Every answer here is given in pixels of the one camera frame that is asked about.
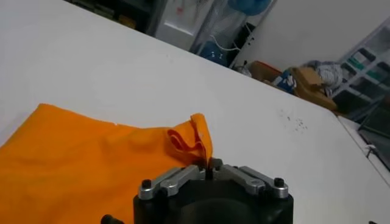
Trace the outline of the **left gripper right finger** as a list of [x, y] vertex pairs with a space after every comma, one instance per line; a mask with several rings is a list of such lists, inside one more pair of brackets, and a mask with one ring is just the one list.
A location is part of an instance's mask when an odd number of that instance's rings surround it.
[[210, 169], [215, 180], [231, 180], [254, 196], [261, 194], [272, 198], [288, 198], [289, 187], [282, 178], [271, 178], [247, 166], [231, 166], [222, 159], [211, 158]]

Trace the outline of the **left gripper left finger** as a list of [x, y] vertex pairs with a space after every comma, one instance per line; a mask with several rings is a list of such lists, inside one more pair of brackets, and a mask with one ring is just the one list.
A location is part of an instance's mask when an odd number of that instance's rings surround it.
[[151, 200], [159, 192], [164, 192], [167, 197], [179, 193], [180, 188], [191, 180], [204, 180], [206, 171], [197, 165], [184, 168], [174, 167], [153, 180], [143, 180], [138, 190], [140, 200]]

